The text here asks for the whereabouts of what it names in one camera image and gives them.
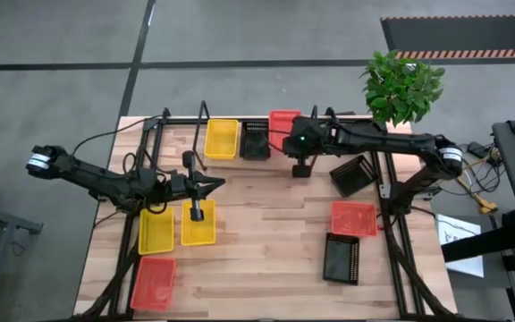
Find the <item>plastic basket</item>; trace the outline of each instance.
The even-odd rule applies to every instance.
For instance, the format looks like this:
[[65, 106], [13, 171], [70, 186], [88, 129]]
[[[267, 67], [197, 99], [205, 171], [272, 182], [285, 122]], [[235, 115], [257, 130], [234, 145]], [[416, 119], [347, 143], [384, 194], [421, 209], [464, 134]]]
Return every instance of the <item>plastic basket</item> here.
[[349, 197], [378, 178], [373, 166], [363, 156], [355, 157], [344, 165], [334, 168], [329, 175], [343, 197]]
[[211, 245], [215, 243], [215, 201], [201, 200], [200, 208], [204, 212], [204, 220], [190, 220], [191, 201], [182, 202], [182, 237], [184, 246]]
[[162, 214], [153, 214], [146, 209], [140, 210], [139, 254], [156, 254], [173, 249], [174, 210], [167, 208]]
[[210, 119], [207, 122], [204, 155], [214, 159], [234, 159], [238, 143], [238, 121]]
[[172, 298], [175, 270], [173, 258], [141, 258], [132, 290], [131, 308], [165, 311]]
[[277, 133], [276, 131], [290, 132], [295, 116], [301, 115], [299, 110], [273, 110], [269, 112], [269, 142], [275, 147], [283, 148], [283, 138], [289, 134]]
[[240, 157], [245, 160], [267, 160], [271, 156], [271, 150], [267, 144], [268, 133], [267, 122], [242, 122]]
[[360, 202], [334, 201], [331, 208], [331, 231], [348, 236], [375, 236], [375, 206]]
[[327, 233], [323, 279], [359, 284], [359, 238]]

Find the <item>black floor mat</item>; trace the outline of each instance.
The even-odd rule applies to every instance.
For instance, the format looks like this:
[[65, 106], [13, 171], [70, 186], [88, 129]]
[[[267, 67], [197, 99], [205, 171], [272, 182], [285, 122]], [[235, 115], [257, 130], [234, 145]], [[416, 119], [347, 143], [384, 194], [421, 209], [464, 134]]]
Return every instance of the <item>black floor mat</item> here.
[[382, 19], [389, 49], [409, 58], [515, 57], [515, 15], [389, 17]]

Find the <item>white paper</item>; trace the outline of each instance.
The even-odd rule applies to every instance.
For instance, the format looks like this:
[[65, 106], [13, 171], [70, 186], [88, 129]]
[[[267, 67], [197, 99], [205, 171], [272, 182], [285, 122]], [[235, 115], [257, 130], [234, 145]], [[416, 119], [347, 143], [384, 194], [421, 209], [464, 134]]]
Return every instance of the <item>white paper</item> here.
[[[448, 216], [436, 215], [436, 227], [438, 230], [438, 239], [440, 240], [440, 244], [444, 245], [445, 243], [455, 242], [461, 240], [463, 238], [468, 238], [474, 236], [474, 234], [481, 234], [482, 230], [479, 225], [467, 223], [462, 220], [450, 218]], [[469, 233], [465, 230], [458, 229], [452, 227], [446, 223], [450, 223], [456, 227], [462, 227], [466, 230], [471, 231]], [[457, 272], [461, 272], [464, 274], [474, 275], [478, 277], [484, 278], [484, 262], [482, 260], [482, 256], [476, 256], [474, 258], [467, 258], [462, 260], [453, 261], [450, 263], [446, 263], [446, 268], [450, 270], [454, 270]]]

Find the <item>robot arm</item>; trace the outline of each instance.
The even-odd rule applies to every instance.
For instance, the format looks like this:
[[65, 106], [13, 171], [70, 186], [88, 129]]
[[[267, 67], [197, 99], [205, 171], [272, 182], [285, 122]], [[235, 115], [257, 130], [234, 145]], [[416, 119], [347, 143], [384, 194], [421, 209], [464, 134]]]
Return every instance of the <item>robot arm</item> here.
[[89, 190], [95, 199], [109, 198], [117, 209], [130, 213], [140, 208], [150, 209], [151, 205], [169, 201], [192, 199], [190, 217], [192, 221], [204, 220], [199, 201], [225, 183], [224, 179], [212, 178], [195, 171], [195, 158], [192, 151], [182, 154], [182, 164], [189, 175], [173, 171], [170, 180], [153, 169], [140, 168], [127, 174], [116, 174], [68, 154], [57, 146], [36, 146], [27, 163], [30, 175], [40, 179], [64, 179]]
[[318, 155], [350, 155], [366, 151], [419, 156], [426, 164], [406, 182], [392, 187], [391, 206], [408, 213], [415, 195], [439, 179], [450, 180], [462, 172], [462, 152], [442, 135], [387, 133], [370, 122], [340, 123], [332, 119], [298, 116], [291, 134], [283, 139], [283, 153], [298, 159], [293, 175], [310, 176], [305, 159]]

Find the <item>potted plant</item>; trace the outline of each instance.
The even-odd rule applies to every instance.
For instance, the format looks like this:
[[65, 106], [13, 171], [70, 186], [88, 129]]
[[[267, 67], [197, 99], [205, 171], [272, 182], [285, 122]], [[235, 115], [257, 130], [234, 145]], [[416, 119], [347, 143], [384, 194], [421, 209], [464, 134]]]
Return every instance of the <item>potted plant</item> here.
[[416, 59], [396, 59], [397, 51], [387, 55], [374, 52], [360, 77], [369, 75], [365, 98], [377, 121], [419, 122], [430, 112], [430, 105], [443, 93], [440, 83], [444, 68], [432, 68]]

